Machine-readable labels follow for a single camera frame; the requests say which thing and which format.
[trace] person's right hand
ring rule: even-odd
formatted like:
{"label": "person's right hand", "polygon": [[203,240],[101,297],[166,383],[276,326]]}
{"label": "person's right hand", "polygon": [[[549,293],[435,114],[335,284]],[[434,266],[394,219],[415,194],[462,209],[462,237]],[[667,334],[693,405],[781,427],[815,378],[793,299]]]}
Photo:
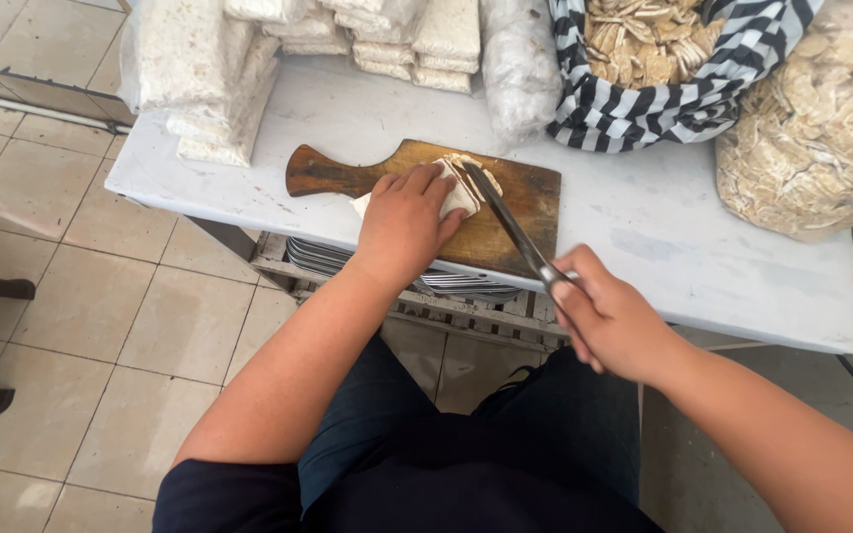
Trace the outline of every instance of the person's right hand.
{"label": "person's right hand", "polygon": [[607,368],[621,378],[653,385],[674,357],[695,349],[636,288],[608,272],[587,245],[578,245],[553,264],[578,274],[574,285],[554,284],[551,296],[560,306],[555,309],[558,323],[569,332],[578,358],[597,372]]}

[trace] knife blade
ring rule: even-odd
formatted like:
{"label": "knife blade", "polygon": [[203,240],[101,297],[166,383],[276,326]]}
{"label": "knife blade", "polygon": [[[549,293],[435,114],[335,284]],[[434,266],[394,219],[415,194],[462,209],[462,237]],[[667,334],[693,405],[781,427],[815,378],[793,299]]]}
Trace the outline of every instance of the knife blade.
{"label": "knife blade", "polygon": [[552,266],[551,263],[545,261],[545,258],[542,256],[539,249],[536,248],[532,239],[529,238],[525,230],[522,229],[522,226],[520,226],[518,221],[515,220],[515,216],[513,216],[512,212],[509,211],[509,208],[506,207],[502,197],[499,196],[496,188],[493,187],[489,178],[482,173],[482,170],[473,163],[466,161],[463,162],[463,167],[466,169],[469,176],[473,178],[473,183],[476,185],[476,188],[480,190],[482,197],[485,198],[486,205],[489,206],[489,209],[491,209],[496,215],[496,218],[499,219],[506,234],[509,235],[509,238],[512,239],[513,244],[515,244],[515,247],[518,248],[518,253],[520,253],[526,260],[532,271],[539,275],[539,279],[543,284],[545,284],[545,290],[549,296],[551,296],[551,286],[554,285],[555,282],[572,281],[571,278],[560,272],[557,268]]}

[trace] dark pants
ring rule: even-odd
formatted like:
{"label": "dark pants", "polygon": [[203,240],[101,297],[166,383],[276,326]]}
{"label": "dark pants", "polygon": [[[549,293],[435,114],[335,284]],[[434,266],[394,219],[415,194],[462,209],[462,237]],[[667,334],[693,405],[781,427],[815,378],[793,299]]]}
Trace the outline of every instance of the dark pants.
{"label": "dark pants", "polygon": [[[390,348],[374,335],[321,419],[299,462],[307,509],[395,429],[438,414]],[[514,387],[490,394],[473,417],[532,431],[637,504],[640,421],[637,385],[596,374],[562,348]]]}

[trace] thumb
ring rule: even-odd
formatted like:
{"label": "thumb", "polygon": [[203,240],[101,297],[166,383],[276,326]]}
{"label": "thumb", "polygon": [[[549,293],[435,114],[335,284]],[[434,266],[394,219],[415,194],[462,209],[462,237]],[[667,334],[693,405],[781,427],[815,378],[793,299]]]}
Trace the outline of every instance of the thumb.
{"label": "thumb", "polygon": [[583,336],[592,331],[603,319],[594,309],[585,291],[572,282],[556,282],[551,286],[551,297],[558,307],[575,324],[575,328]]}
{"label": "thumb", "polygon": [[463,223],[463,219],[465,218],[466,209],[464,208],[456,208],[455,210],[446,213],[446,216],[444,216],[443,220],[440,221],[440,228],[437,233],[441,248],[446,244],[446,241],[456,233],[456,230],[460,228],[460,224]]}

